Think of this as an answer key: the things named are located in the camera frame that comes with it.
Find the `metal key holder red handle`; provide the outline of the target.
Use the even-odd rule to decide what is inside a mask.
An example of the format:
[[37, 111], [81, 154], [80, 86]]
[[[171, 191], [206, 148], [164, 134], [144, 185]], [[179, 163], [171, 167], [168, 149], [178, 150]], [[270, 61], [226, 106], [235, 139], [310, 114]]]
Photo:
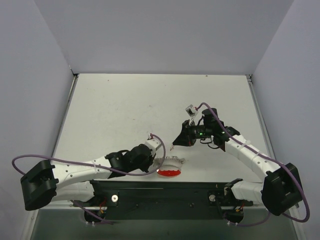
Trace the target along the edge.
[[160, 178], [175, 178], [182, 173], [182, 167], [186, 163], [184, 158], [177, 156], [167, 156], [160, 166], [162, 158], [155, 158], [153, 161], [153, 167], [158, 168], [156, 171], [157, 176]]

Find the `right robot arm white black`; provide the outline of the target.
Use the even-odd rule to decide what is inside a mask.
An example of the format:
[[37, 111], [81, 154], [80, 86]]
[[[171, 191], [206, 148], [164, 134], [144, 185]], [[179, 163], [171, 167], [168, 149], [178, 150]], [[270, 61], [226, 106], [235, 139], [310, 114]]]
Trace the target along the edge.
[[217, 149], [241, 161], [261, 181], [253, 183], [237, 179], [229, 182], [224, 188], [226, 197], [262, 204], [275, 216], [303, 200], [299, 172], [293, 164], [284, 165], [261, 153], [239, 131], [225, 126], [215, 108], [203, 110], [198, 124], [194, 122], [198, 109], [190, 105], [185, 111], [190, 118], [182, 123], [173, 146], [191, 147], [197, 140], [208, 139]]

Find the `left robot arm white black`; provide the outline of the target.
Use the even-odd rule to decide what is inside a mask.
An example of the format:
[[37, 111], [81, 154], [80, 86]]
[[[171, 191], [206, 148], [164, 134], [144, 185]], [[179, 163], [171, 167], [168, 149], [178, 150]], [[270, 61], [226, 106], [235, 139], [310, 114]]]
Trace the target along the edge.
[[41, 160], [20, 179], [24, 208], [33, 211], [53, 201], [66, 200], [96, 206], [101, 203], [103, 194], [92, 186], [91, 181], [149, 175], [158, 149], [145, 142], [131, 150], [112, 152], [85, 162], [39, 155]]

